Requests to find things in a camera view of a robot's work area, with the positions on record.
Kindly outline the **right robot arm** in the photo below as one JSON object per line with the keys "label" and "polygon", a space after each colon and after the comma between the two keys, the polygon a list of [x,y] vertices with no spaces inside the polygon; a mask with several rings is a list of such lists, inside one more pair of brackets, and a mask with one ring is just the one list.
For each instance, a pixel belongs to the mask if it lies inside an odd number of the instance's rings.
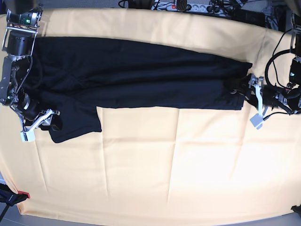
{"label": "right robot arm", "polygon": [[63,127],[60,112],[43,108],[24,88],[33,66],[33,49],[43,6],[36,0],[6,0],[4,3],[7,25],[1,50],[7,56],[0,80],[0,103],[18,115],[23,135],[36,128],[60,131]]}

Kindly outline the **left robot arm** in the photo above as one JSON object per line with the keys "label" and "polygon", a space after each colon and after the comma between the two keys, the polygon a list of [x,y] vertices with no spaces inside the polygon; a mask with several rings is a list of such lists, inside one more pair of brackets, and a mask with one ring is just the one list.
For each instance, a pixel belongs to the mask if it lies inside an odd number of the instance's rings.
{"label": "left robot arm", "polygon": [[[265,121],[273,115],[265,115],[267,108],[279,108],[284,115],[301,114],[301,2],[299,0],[287,0],[286,4],[291,10],[291,42],[289,49],[272,53],[268,60],[264,76],[256,77],[253,74],[247,76],[242,82],[245,100],[257,109],[253,120]],[[286,85],[279,82],[278,73],[275,73],[276,84],[269,80],[269,68],[275,67],[275,60],[281,56],[291,54],[293,56],[289,68],[289,78]]]}

